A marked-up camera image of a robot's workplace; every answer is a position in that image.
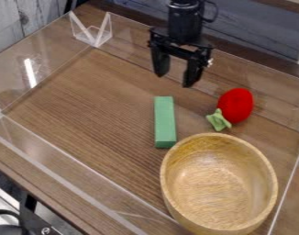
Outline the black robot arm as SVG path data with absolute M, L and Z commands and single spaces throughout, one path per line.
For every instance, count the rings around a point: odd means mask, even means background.
M 183 86 L 191 87 L 202 79 L 203 69 L 213 64 L 214 45 L 202 35 L 203 23 L 218 17 L 218 6 L 210 0 L 171 0 L 169 25 L 150 28 L 149 47 L 158 77 L 171 69 L 171 56 L 187 62 Z

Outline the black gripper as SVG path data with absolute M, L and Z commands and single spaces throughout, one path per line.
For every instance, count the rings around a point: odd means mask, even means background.
M 203 67 L 210 64 L 213 46 L 202 38 L 203 23 L 214 18 L 205 14 L 206 2 L 170 2 L 166 28 L 150 29 L 154 71 L 158 77 L 171 69 L 171 56 L 187 61 L 183 86 L 190 88 L 202 78 Z

